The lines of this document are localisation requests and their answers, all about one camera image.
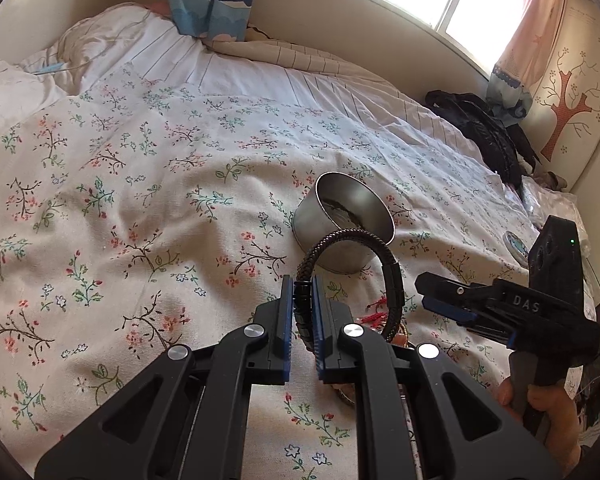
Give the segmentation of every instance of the finger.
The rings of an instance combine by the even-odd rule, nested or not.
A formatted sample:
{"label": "finger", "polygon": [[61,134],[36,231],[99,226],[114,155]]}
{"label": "finger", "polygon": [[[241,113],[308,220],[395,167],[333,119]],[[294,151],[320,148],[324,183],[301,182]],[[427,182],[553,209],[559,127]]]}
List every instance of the finger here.
{"label": "finger", "polygon": [[533,408],[546,412],[549,417],[551,428],[544,444],[558,463],[566,468],[573,461],[580,431],[575,402],[561,386],[530,385],[527,400]]}
{"label": "finger", "polygon": [[546,412],[551,422],[564,424],[577,418],[576,405],[562,386],[530,384],[526,400],[539,412]]}
{"label": "finger", "polygon": [[509,406],[513,400],[513,384],[511,378],[507,377],[500,383],[496,390],[496,400],[501,406]]}

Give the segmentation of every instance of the stainless steel bowl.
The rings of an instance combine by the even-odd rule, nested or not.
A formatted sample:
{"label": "stainless steel bowl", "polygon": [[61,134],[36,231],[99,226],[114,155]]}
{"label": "stainless steel bowl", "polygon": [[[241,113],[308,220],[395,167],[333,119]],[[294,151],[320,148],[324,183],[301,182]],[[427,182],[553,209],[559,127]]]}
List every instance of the stainless steel bowl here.
{"label": "stainless steel bowl", "polygon": [[[391,243],[395,234],[394,219],[378,195],[359,180],[335,171],[318,177],[296,209],[292,225],[305,253],[339,229],[364,229],[386,244]],[[344,241],[326,249],[318,265],[340,274],[355,274],[374,257],[367,247]]]}

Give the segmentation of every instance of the silver screw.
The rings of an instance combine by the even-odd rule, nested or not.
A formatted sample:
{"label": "silver screw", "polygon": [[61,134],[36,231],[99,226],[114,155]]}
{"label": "silver screw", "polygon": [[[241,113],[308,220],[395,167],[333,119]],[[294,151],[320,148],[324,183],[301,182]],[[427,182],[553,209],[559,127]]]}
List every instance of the silver screw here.
{"label": "silver screw", "polygon": [[264,334],[264,327],[257,324],[250,324],[244,327],[244,335],[247,337],[260,337]]}
{"label": "silver screw", "polygon": [[345,327],[342,330],[349,337],[360,337],[361,335],[363,335],[363,333],[365,333],[365,329],[355,323],[345,325]]}
{"label": "silver screw", "polygon": [[173,361],[180,361],[181,359],[184,359],[188,354],[189,350],[187,350],[187,347],[183,345],[172,346],[167,351],[169,359]]}
{"label": "silver screw", "polygon": [[436,357],[438,357],[439,353],[440,349],[437,346],[432,345],[431,343],[424,343],[418,346],[418,354],[420,354],[425,359],[435,359]]}

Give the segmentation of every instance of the plastic bag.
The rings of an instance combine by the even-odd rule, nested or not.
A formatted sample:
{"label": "plastic bag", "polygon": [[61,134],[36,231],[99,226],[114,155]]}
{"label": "plastic bag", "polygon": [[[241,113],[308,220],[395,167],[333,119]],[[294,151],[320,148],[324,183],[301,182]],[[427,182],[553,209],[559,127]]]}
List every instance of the plastic bag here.
{"label": "plastic bag", "polygon": [[580,252],[587,258],[590,253],[589,236],[576,207],[576,200],[577,197],[571,193],[551,191],[538,186],[531,177],[522,177],[522,204],[533,225],[541,230],[549,215],[574,221],[578,227]]}

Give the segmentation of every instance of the bed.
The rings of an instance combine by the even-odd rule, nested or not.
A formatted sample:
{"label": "bed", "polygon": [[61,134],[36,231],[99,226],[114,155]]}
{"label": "bed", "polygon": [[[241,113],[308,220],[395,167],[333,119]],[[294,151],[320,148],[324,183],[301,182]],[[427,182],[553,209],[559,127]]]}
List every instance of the bed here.
{"label": "bed", "polygon": [[[394,218],[409,340],[497,385],[508,351],[424,311],[413,282],[526,285],[502,235],[538,231],[474,143],[382,78],[281,41],[205,45],[134,4],[0,62],[0,438],[18,462],[33,472],[171,344],[215,344],[275,298],[327,171]],[[319,272],[354,316],[382,309],[375,262]],[[294,338],[291,381],[253,389],[242,477],[355,478],[355,456],[354,411]]]}

